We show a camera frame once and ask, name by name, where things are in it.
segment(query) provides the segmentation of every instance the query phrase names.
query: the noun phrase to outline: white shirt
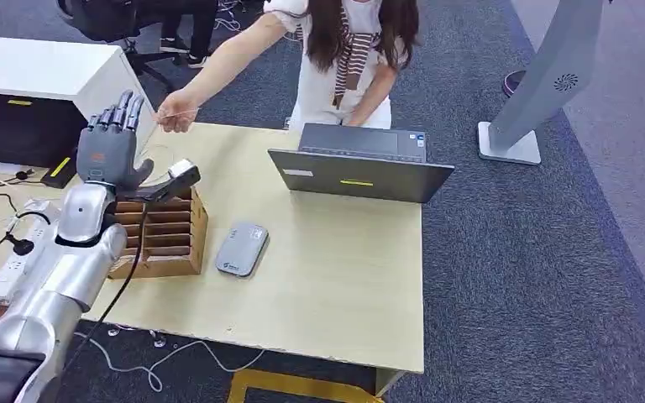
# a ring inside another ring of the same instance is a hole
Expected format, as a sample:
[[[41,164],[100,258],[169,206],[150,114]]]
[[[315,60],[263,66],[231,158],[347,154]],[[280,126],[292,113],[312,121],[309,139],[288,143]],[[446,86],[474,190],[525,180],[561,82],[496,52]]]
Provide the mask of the white shirt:
[[[347,13],[350,32],[353,34],[377,34],[381,32],[379,14],[382,0],[369,0],[365,3],[355,0],[342,1]],[[287,14],[303,14],[306,10],[307,0],[271,0],[269,3],[264,3],[264,11],[273,13],[288,31],[294,33],[298,25],[301,25],[303,30],[301,71],[298,78],[296,111],[293,113],[291,128],[296,124],[294,122],[296,120],[303,120],[304,122],[324,120],[318,118],[321,115],[333,114],[340,122],[348,118],[364,92],[370,87],[372,79],[375,78],[377,65],[385,63],[384,57],[379,52],[370,49],[367,63],[362,76],[359,78],[357,91],[347,90],[340,108],[337,109],[337,107],[333,106],[335,76],[338,69],[337,61],[333,62],[333,66],[330,69],[321,72],[307,57],[307,37],[312,28],[311,17],[295,18]],[[386,107],[388,110],[389,100],[385,100],[380,107]]]

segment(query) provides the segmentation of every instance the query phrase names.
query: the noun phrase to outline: wooden desk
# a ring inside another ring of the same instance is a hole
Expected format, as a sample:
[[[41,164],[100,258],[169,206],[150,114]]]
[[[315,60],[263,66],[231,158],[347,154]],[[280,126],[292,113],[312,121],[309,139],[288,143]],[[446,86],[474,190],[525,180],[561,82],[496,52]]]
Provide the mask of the wooden desk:
[[[290,192],[265,151],[294,149],[298,139],[209,124],[155,133],[148,147],[166,144],[202,173],[197,190],[210,217],[204,268],[201,275],[133,280],[108,320],[369,365],[378,369],[381,395],[403,372],[424,368],[421,208]],[[270,231],[248,279],[222,274],[213,263],[237,221]],[[0,249],[0,263],[6,253]],[[121,284],[107,281],[85,317],[99,317]]]

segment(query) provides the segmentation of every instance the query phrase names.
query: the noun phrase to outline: long brown hair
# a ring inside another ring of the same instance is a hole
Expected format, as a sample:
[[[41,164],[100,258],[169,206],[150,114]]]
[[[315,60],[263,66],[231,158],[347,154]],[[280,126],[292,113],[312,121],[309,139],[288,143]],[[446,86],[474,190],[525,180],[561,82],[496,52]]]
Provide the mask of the long brown hair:
[[[307,38],[307,56],[320,71],[327,71],[343,50],[342,0],[308,0],[312,30]],[[407,68],[412,61],[413,45],[419,32],[417,0],[382,0],[380,7],[382,35],[375,49],[384,55],[395,70]],[[401,48],[396,47],[397,38]]]

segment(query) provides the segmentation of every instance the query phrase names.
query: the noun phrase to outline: stand base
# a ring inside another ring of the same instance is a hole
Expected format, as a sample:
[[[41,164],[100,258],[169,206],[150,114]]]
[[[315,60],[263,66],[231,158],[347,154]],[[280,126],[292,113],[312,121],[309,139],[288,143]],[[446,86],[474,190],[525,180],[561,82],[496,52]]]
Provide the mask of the stand base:
[[[488,127],[490,122],[479,123],[479,157],[484,160],[496,160],[503,162],[514,162],[516,164],[538,165],[540,164],[540,149],[535,131],[526,134],[509,149],[490,149],[490,137]]]

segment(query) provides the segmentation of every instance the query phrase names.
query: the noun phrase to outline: white desk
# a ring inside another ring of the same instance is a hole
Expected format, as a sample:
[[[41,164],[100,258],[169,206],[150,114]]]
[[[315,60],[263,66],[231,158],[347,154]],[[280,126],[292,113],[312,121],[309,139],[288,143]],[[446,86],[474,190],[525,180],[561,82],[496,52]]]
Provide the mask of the white desk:
[[[155,129],[155,111],[119,46],[0,38],[0,94],[72,101],[88,119],[125,90],[146,100],[137,131],[141,147]]]

